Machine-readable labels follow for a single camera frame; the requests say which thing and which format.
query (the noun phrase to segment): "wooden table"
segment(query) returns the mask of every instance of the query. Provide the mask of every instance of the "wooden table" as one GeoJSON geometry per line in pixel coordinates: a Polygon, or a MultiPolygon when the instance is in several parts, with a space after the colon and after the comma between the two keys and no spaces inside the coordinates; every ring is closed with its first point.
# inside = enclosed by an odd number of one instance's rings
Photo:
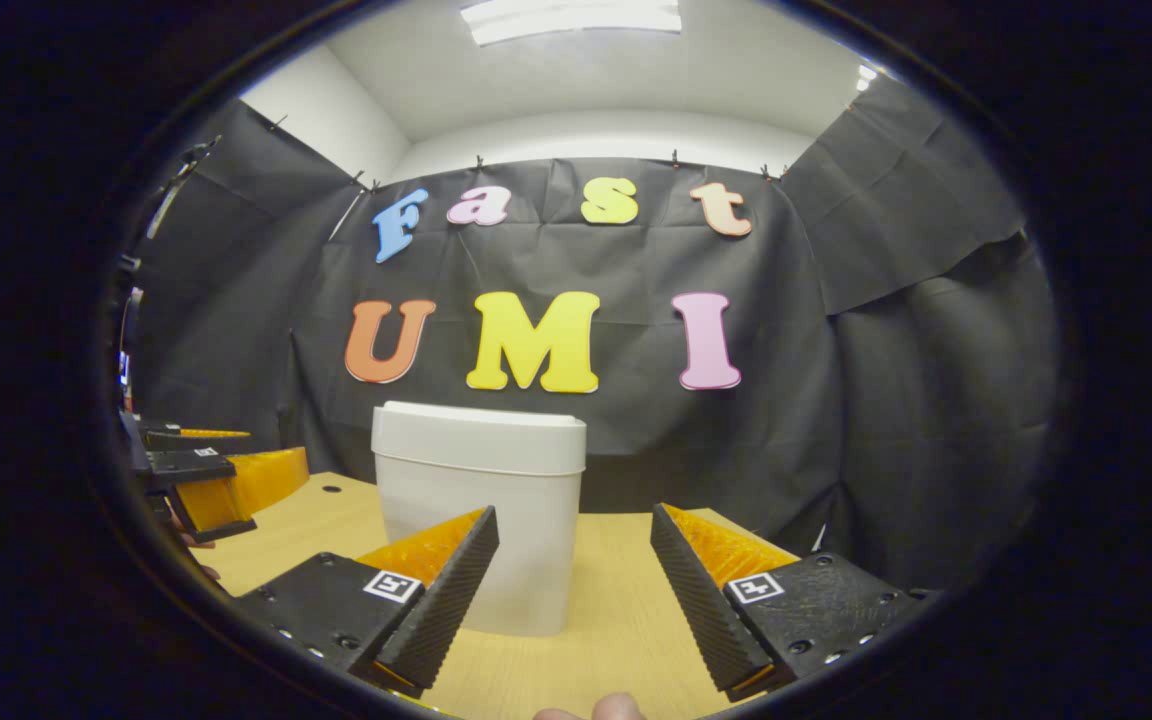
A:
{"type": "MultiPolygon", "coordinates": [[[[696,514],[753,537],[717,511],[696,514]]],[[[387,543],[376,486],[336,473],[312,475],[287,500],[257,511],[256,523],[215,550],[194,551],[236,596],[316,552],[356,558],[387,543]]],[[[614,691],[634,694],[653,720],[729,707],[649,544],[651,526],[647,511],[579,515],[567,628],[548,638],[462,628],[420,702],[470,720],[531,720],[543,707],[588,717],[614,691]]]]}

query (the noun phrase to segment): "foam letter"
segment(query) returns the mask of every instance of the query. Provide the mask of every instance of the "foam letter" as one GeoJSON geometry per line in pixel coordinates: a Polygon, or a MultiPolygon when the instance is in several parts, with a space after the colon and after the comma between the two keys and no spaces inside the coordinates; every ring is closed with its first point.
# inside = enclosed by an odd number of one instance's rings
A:
{"type": "Polygon", "coordinates": [[[425,328],[426,316],[434,313],[434,304],[429,300],[409,300],[397,306],[403,316],[403,328],[397,334],[397,348],[389,359],[376,359],[372,344],[380,319],[389,313],[388,302],[371,300],[353,306],[353,331],[344,346],[344,366],[349,374],[363,382],[394,382],[407,374],[416,359],[416,347],[420,346],[420,332],[425,328]]]}
{"type": "Polygon", "coordinates": [[[511,291],[488,291],[473,305],[483,313],[479,363],[465,381],[477,389],[502,389],[509,376],[500,370],[500,353],[518,387],[531,386],[540,361],[550,356],[550,369],[540,376],[548,392],[594,392],[598,376],[589,367],[589,327],[598,310],[598,296],[589,291],[563,291],[550,303],[544,318],[531,327],[526,310],[511,291]]]}
{"type": "Polygon", "coordinates": [[[591,223],[623,225],[639,217],[639,204],[630,197],[637,192],[627,179],[591,179],[585,183],[585,200],[579,213],[591,223]]]}
{"type": "Polygon", "coordinates": [[[384,263],[403,247],[411,245],[412,236],[407,232],[420,221],[420,210],[416,205],[427,199],[429,191],[417,190],[376,213],[376,218],[371,219],[371,223],[380,229],[380,252],[376,252],[376,263],[384,263]]]}
{"type": "Polygon", "coordinates": [[[509,202],[509,188],[495,184],[476,187],[461,196],[462,202],[447,211],[447,222],[456,225],[500,223],[506,218],[505,206],[509,202]]]}
{"type": "Polygon", "coordinates": [[[673,296],[687,333],[687,370],[679,382],[688,389],[721,389],[740,384],[740,370],[727,359],[723,306],[727,298],[713,291],[685,291],[673,296]]]}
{"type": "Polygon", "coordinates": [[[736,192],[727,192],[727,187],[723,183],[703,184],[692,190],[691,196],[696,200],[700,200],[700,209],[705,211],[705,222],[717,232],[741,237],[755,228],[755,225],[750,223],[749,220],[737,219],[732,213],[732,205],[740,205],[745,199],[736,192]]]}

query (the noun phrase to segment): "black backdrop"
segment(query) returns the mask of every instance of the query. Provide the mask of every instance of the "black backdrop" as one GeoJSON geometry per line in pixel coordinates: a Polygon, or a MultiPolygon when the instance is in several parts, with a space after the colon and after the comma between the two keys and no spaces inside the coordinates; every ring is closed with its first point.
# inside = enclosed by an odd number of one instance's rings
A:
{"type": "MultiPolygon", "coordinates": [[[[355,204],[340,169],[268,126],[237,103],[212,120],[200,137],[223,139],[143,252],[144,414],[305,444],[316,471],[364,480],[372,407],[387,400],[571,414],[589,424],[583,511],[710,506],[799,553],[826,525],[824,547],[905,585],[947,583],[1025,509],[1059,361],[1041,259],[963,129],[897,83],[874,82],[773,182],[556,159],[411,179],[355,204]],[[581,188],[601,176],[637,185],[630,223],[581,218],[581,188]],[[687,192],[707,182],[744,195],[749,236],[704,222],[687,192]],[[506,222],[447,223],[484,184],[513,191],[506,222]],[[417,188],[430,199],[414,242],[376,264],[371,218],[417,188]],[[598,295],[599,389],[468,388],[485,291],[517,293],[532,323],[560,291],[598,295]],[[681,291],[732,301],[740,386],[680,386],[681,291]],[[438,304],[396,382],[346,372],[365,300],[438,304]]],[[[396,311],[376,355],[397,327],[396,311]]]]}

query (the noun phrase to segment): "white trash bin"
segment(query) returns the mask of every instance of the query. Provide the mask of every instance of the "white trash bin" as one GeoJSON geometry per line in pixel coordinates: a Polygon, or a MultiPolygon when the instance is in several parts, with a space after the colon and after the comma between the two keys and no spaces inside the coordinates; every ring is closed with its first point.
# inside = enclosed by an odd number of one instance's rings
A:
{"type": "Polygon", "coordinates": [[[371,452],[389,541],[495,506],[500,547],[465,628],[562,632],[585,423],[570,415],[389,401],[372,414],[371,452]]]}

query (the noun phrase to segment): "ceiling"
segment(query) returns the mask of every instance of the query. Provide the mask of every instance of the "ceiling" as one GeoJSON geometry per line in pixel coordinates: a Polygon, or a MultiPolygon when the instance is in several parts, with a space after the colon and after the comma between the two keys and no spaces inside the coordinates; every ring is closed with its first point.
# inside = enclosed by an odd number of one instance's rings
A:
{"type": "Polygon", "coordinates": [[[672,109],[814,137],[858,56],[759,0],[680,0],[682,35],[590,29],[479,47],[465,0],[404,0],[328,41],[411,142],[569,109],[672,109]]]}

